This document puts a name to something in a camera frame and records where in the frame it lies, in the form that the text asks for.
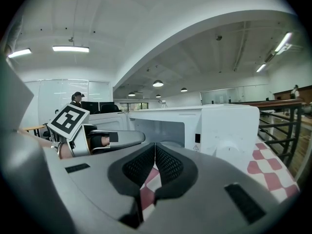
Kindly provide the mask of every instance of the checkered mat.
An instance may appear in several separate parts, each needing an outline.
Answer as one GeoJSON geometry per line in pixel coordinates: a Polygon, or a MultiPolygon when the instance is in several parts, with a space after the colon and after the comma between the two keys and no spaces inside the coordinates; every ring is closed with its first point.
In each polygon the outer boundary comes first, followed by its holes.
{"type": "MultiPolygon", "coordinates": [[[[267,188],[278,202],[299,192],[299,188],[284,163],[261,140],[257,139],[253,156],[247,167],[241,170],[267,188]]],[[[154,210],[154,192],[161,187],[160,175],[154,165],[141,187],[143,218],[146,220],[154,210]]]]}

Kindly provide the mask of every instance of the black slot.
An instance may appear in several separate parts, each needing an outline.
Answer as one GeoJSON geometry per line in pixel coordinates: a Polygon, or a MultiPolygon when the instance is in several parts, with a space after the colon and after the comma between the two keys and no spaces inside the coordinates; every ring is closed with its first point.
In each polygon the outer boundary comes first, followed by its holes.
{"type": "Polygon", "coordinates": [[[239,184],[231,184],[224,187],[235,205],[246,218],[249,224],[252,224],[262,218],[265,212],[260,206],[245,192],[239,184]]]}
{"type": "Polygon", "coordinates": [[[76,165],[76,166],[65,167],[65,170],[66,170],[68,173],[73,173],[73,172],[77,172],[77,171],[86,169],[86,168],[88,168],[88,167],[90,167],[88,164],[83,163],[83,164],[76,165]]]}
{"type": "Polygon", "coordinates": [[[200,143],[200,134],[195,134],[195,143],[200,143]]]}

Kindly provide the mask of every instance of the vent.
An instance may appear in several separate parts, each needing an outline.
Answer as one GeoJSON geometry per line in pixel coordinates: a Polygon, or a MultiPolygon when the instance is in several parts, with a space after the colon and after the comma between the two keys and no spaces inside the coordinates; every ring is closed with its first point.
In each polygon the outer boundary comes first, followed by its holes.
{"type": "Polygon", "coordinates": [[[80,165],[76,165],[76,166],[70,166],[70,167],[66,167],[65,170],[68,173],[73,173],[73,172],[77,172],[86,168],[89,168],[90,166],[86,163],[80,164],[80,165]]]}
{"type": "Polygon", "coordinates": [[[229,194],[249,224],[256,222],[265,215],[265,212],[260,208],[260,206],[245,192],[245,190],[239,184],[231,184],[225,186],[224,189],[229,194]]]}
{"type": "Polygon", "coordinates": [[[274,54],[270,53],[267,58],[264,60],[265,63],[268,63],[269,61],[272,60],[272,58],[274,57],[274,54]]]}

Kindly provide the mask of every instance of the metal railing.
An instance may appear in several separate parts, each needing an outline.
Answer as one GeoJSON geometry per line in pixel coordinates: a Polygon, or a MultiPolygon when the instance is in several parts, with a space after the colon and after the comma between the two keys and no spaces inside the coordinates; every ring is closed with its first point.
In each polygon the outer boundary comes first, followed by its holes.
{"type": "Polygon", "coordinates": [[[271,100],[271,101],[249,101],[249,102],[238,102],[234,104],[244,104],[258,107],[260,110],[260,115],[267,115],[275,118],[279,118],[283,123],[270,123],[264,119],[259,119],[262,124],[259,124],[259,129],[261,133],[267,134],[272,140],[266,140],[260,133],[258,133],[259,138],[266,143],[273,152],[285,163],[286,167],[290,166],[292,162],[293,155],[295,153],[301,126],[301,103],[302,99],[288,99],[288,100],[271,100]],[[268,110],[287,110],[289,111],[289,116],[277,115],[275,113],[268,113],[268,110]],[[285,131],[281,127],[288,126],[288,130],[285,131]],[[285,139],[278,139],[272,133],[269,133],[266,129],[274,128],[286,135],[285,139]],[[273,147],[273,144],[279,144],[282,147],[282,151],[277,151],[273,147]]]}

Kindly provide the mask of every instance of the woman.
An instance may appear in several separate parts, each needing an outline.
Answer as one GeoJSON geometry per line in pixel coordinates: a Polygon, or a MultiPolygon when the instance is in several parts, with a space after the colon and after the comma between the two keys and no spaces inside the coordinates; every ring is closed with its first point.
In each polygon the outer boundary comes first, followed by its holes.
{"type": "Polygon", "coordinates": [[[84,94],[81,94],[81,92],[75,92],[72,95],[72,102],[70,104],[81,108],[80,102],[82,97],[84,97],[84,94]]]}

